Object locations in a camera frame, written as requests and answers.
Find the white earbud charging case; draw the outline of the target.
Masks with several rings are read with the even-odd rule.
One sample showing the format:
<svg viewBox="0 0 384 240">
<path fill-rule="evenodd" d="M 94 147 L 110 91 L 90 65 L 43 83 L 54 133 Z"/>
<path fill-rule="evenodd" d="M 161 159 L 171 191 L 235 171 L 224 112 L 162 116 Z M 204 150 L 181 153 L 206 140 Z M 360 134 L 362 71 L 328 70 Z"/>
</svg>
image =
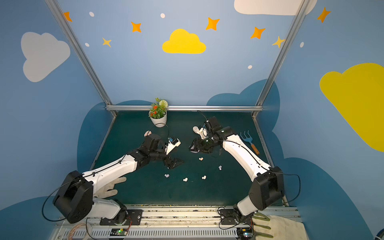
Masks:
<svg viewBox="0 0 384 240">
<path fill-rule="evenodd" d="M 200 133 L 200 129 L 199 129 L 199 127 L 197 127 L 197 126 L 194 126 L 194 127 L 193 127 L 193 131 L 194 131 L 194 133 L 196 133 L 196 134 L 199 134 L 199 133 Z"/>
</svg>

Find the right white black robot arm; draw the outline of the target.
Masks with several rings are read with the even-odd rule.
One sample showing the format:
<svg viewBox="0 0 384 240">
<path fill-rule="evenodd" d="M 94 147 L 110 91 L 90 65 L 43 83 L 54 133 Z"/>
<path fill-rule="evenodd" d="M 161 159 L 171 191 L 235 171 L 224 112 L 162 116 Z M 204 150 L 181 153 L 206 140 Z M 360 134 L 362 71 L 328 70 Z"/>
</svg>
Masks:
<svg viewBox="0 0 384 240">
<path fill-rule="evenodd" d="M 202 126 L 194 126 L 193 132 L 199 136 L 191 143 L 190 152 L 211 154 L 219 146 L 235 158 L 252 181 L 248 195 L 234 206 L 236 221 L 240 222 L 284 197 L 282 170 L 261 160 L 231 127 L 223 128 L 217 118 L 212 117 Z"/>
</svg>

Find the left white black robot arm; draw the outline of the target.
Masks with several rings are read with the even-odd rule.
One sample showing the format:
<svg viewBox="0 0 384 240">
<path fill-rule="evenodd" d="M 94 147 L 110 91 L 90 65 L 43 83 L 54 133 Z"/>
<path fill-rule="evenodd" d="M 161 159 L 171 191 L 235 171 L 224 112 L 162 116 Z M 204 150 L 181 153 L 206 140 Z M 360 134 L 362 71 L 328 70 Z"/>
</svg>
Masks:
<svg viewBox="0 0 384 240">
<path fill-rule="evenodd" d="M 171 152 L 181 144 L 177 138 L 162 142 L 159 135 L 150 134 L 143 144 L 119 159 L 92 171 L 69 173 L 53 199 L 54 206 L 70 224 L 86 218 L 106 219 L 110 225 L 124 225 L 128 220 L 127 207 L 118 200 L 102 199 L 97 193 L 114 180 L 132 173 L 150 161 L 162 161 L 168 169 L 182 163 Z"/>
</svg>

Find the pink earbud charging case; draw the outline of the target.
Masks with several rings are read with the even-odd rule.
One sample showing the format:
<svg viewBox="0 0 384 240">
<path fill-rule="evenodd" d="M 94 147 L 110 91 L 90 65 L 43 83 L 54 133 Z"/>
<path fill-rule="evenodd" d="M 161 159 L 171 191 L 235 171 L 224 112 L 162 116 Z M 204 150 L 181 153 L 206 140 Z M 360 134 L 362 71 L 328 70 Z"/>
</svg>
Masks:
<svg viewBox="0 0 384 240">
<path fill-rule="evenodd" d="M 144 134 L 144 136 L 146 137 L 146 136 L 149 136 L 149 135 L 151 135 L 151 134 L 152 134 L 151 131 L 146 131 L 145 134 Z"/>
</svg>

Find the potted plant white pot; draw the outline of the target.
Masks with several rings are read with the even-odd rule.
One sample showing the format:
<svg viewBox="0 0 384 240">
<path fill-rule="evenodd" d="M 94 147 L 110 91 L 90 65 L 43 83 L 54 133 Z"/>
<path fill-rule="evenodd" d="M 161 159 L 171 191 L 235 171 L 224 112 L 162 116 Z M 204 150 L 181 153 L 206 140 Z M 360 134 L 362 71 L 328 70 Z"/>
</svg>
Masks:
<svg viewBox="0 0 384 240">
<path fill-rule="evenodd" d="M 149 117 L 155 127 L 162 128 L 166 125 L 168 106 L 169 104 L 166 100 L 159 98 L 156 98 L 156 102 L 151 104 Z"/>
</svg>

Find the white glove on table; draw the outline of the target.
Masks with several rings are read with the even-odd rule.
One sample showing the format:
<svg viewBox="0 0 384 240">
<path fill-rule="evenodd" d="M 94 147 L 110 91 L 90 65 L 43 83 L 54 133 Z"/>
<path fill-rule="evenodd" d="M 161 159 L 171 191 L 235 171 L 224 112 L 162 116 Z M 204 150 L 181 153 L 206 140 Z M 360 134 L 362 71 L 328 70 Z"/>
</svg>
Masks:
<svg viewBox="0 0 384 240">
<path fill-rule="evenodd" d="M 106 199 L 117 195 L 118 190 L 115 189 L 115 185 L 124 183 L 127 180 L 126 177 L 117 178 L 110 183 L 106 184 L 104 187 L 100 188 L 95 194 L 94 197 L 99 199 Z"/>
</svg>

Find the left green circuit board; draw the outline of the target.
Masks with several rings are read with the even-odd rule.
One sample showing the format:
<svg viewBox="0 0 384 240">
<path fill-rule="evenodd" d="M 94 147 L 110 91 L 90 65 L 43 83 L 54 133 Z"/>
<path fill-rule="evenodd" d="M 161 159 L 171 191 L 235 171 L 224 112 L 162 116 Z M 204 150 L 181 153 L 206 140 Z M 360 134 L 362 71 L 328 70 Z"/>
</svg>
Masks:
<svg viewBox="0 0 384 240">
<path fill-rule="evenodd" d="M 125 237 L 128 234 L 128 229 L 112 229 L 110 237 Z"/>
</svg>

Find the green circuit board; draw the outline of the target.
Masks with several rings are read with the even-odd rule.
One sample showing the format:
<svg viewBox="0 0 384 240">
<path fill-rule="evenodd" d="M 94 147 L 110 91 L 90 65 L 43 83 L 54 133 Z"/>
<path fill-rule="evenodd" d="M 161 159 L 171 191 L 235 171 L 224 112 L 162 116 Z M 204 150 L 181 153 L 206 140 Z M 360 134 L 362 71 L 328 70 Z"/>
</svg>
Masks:
<svg viewBox="0 0 384 240">
<path fill-rule="evenodd" d="M 128 234 L 128 229 L 112 229 L 110 237 L 125 237 Z"/>
<path fill-rule="evenodd" d="M 251 240 L 253 235 L 251 228 L 237 228 L 237 240 Z"/>
</svg>

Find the right green circuit board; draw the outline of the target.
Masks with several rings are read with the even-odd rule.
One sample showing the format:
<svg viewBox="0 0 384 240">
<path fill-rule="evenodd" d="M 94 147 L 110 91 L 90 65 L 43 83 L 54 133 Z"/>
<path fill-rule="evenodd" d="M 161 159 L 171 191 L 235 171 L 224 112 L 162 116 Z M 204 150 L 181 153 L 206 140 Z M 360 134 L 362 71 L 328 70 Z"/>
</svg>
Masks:
<svg viewBox="0 0 384 240">
<path fill-rule="evenodd" d="M 251 240 L 253 235 L 251 228 L 237 228 L 237 240 Z"/>
</svg>

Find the green white gardening glove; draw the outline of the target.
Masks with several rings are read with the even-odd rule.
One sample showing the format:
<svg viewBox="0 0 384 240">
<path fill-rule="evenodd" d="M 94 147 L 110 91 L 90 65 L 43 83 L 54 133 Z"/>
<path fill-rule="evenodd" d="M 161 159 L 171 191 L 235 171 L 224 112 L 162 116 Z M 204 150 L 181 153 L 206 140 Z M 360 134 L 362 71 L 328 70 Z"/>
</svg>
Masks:
<svg viewBox="0 0 384 240">
<path fill-rule="evenodd" d="M 252 216 L 256 240 L 308 240 L 304 224 L 274 215 Z"/>
</svg>

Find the aluminium front rail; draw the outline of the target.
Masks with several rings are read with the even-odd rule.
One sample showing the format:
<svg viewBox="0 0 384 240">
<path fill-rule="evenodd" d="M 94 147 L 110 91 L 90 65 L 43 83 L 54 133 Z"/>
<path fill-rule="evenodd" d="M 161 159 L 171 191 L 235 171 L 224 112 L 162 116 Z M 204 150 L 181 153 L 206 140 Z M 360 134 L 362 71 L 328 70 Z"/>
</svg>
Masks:
<svg viewBox="0 0 384 240">
<path fill-rule="evenodd" d="M 97 240 L 157 240 L 157 239 L 235 239 L 237 228 L 248 225 L 221 225 L 218 206 L 127 205 L 143 210 L 139 226 L 100 226 L 98 218 L 78 224 L 67 221 L 56 224 L 51 240 L 82 240 L 86 234 Z M 128 229 L 125 237 L 110 237 L 112 229 Z"/>
</svg>

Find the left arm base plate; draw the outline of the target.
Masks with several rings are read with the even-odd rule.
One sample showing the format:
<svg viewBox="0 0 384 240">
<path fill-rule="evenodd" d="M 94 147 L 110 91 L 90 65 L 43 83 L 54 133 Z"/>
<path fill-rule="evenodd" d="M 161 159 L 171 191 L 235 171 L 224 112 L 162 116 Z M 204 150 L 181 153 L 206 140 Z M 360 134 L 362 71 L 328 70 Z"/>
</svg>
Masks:
<svg viewBox="0 0 384 240">
<path fill-rule="evenodd" d="M 128 209 L 120 211 L 113 219 L 102 218 L 100 226 L 139 226 L 143 210 Z"/>
</svg>

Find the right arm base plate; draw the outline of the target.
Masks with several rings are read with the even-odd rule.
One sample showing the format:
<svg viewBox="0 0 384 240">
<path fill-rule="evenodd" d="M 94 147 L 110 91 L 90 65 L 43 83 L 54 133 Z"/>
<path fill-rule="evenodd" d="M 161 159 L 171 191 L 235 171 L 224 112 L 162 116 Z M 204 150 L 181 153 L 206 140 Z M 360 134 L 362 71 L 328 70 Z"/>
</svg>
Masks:
<svg viewBox="0 0 384 240">
<path fill-rule="evenodd" d="M 220 224 L 229 226 L 229 225 L 238 225 L 238 224 L 251 224 L 251 219 L 254 213 L 243 216 L 240 211 L 234 209 L 225 209 L 218 208 L 218 214 L 221 218 Z"/>
</svg>

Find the aluminium back frame bar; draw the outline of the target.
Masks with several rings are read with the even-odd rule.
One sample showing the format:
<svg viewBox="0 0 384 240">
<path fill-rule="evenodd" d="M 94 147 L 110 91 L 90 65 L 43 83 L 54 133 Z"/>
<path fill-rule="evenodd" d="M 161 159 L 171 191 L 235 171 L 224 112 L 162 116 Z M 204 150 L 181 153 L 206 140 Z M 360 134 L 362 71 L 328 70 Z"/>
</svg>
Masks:
<svg viewBox="0 0 384 240">
<path fill-rule="evenodd" d="M 107 111 L 149 111 L 148 105 L 107 105 Z M 168 106 L 173 112 L 261 112 L 262 106 Z"/>
</svg>

